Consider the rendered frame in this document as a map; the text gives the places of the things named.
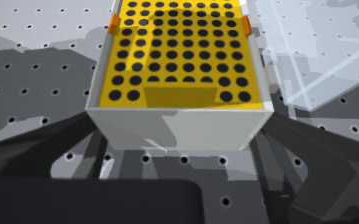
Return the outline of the yellow perforated plate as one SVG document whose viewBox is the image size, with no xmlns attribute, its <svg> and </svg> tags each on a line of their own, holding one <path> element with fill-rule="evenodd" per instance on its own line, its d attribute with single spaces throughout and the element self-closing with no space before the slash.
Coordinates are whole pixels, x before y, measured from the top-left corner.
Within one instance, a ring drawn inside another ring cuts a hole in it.
<svg viewBox="0 0 359 224">
<path fill-rule="evenodd" d="M 122 0 L 97 107 L 262 109 L 241 17 L 238 0 Z"/>
</svg>

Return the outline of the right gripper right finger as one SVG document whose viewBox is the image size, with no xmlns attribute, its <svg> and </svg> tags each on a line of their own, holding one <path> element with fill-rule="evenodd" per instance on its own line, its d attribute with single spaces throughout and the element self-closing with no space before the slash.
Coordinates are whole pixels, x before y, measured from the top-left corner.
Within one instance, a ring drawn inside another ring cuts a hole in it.
<svg viewBox="0 0 359 224">
<path fill-rule="evenodd" d="M 305 162 L 308 176 L 297 194 L 265 132 Z M 359 218 L 359 141 L 274 111 L 250 143 L 269 224 Z"/>
</svg>

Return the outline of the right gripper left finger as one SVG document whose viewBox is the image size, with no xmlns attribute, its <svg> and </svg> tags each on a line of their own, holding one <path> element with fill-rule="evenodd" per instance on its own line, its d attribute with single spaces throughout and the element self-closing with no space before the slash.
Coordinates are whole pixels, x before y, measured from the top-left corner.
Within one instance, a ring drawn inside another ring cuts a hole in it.
<svg viewBox="0 0 359 224">
<path fill-rule="evenodd" d="M 92 132 L 71 178 L 99 178 L 108 140 L 86 111 L 1 140 L 0 177 L 52 178 L 53 163 Z"/>
</svg>

